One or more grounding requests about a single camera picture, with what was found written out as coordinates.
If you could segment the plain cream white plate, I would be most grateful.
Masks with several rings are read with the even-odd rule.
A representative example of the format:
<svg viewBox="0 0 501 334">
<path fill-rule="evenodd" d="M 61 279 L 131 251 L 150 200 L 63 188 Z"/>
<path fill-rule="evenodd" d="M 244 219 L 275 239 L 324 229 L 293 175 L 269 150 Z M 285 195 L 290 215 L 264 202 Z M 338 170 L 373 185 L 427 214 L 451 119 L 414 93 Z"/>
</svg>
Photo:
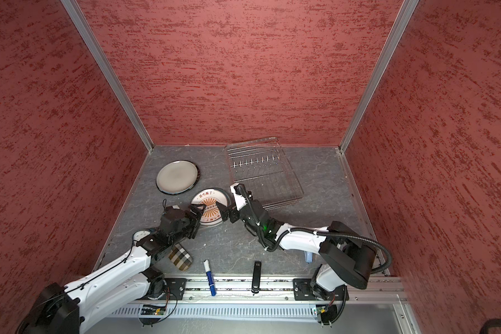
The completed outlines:
<svg viewBox="0 0 501 334">
<path fill-rule="evenodd" d="M 162 193 L 177 195 L 193 188 L 199 178 L 196 164 L 186 160 L 173 161 L 158 172 L 156 185 Z"/>
</svg>

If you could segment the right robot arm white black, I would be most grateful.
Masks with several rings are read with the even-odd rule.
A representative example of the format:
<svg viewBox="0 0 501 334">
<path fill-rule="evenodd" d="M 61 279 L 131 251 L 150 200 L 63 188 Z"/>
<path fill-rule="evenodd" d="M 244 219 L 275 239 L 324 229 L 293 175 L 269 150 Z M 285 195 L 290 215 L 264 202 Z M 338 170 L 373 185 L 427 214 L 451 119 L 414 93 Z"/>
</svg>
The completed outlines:
<svg viewBox="0 0 501 334">
<path fill-rule="evenodd" d="M 319 255 L 324 264 L 308 284 L 309 292 L 318 300 L 328 299 L 343 285 L 366 289 L 371 275 L 392 265 L 392 253 L 384 245 L 339 221 L 324 228 L 289 225 L 271 217 L 256 200 L 244 200 L 230 207 L 216 203 L 216 207 L 224 221 L 242 221 L 267 252 L 282 249 Z"/>
</svg>

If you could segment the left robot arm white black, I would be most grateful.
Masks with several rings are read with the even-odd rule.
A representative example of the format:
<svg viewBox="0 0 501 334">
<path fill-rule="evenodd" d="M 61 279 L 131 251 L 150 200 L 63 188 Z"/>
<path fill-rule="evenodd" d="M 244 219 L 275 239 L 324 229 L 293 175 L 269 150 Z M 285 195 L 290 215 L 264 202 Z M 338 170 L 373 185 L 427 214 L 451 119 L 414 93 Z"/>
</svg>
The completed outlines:
<svg viewBox="0 0 501 334">
<path fill-rule="evenodd" d="M 177 243 L 195 238 L 205 205 L 164 207 L 160 225 L 134 233 L 117 260 L 76 281 L 48 285 L 18 333 L 85 333 L 118 308 L 149 294 L 161 294 L 164 275 L 155 268 Z"/>
</svg>

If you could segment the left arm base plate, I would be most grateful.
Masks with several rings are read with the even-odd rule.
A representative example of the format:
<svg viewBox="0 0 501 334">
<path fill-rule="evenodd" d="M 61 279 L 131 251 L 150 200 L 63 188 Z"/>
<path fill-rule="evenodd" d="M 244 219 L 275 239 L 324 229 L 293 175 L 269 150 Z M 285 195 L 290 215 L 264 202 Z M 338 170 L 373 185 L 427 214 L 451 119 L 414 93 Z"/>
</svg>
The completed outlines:
<svg viewBox="0 0 501 334">
<path fill-rule="evenodd" d="M 156 278 L 151 282 L 145 298 L 152 301 L 167 300 L 171 297 L 182 300 L 186 283 L 186 278 Z"/>
</svg>

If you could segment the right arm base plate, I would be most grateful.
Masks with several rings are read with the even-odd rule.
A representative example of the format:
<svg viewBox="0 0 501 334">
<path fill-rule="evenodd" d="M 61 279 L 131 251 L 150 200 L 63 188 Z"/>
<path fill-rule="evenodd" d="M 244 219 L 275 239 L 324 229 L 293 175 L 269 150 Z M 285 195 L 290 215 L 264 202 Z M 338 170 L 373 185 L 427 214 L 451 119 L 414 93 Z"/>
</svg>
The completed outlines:
<svg viewBox="0 0 501 334">
<path fill-rule="evenodd" d="M 346 285 L 341 285 L 329 292 L 310 278 L 295 278 L 292 283 L 296 301 L 342 301 L 346 290 Z"/>
</svg>

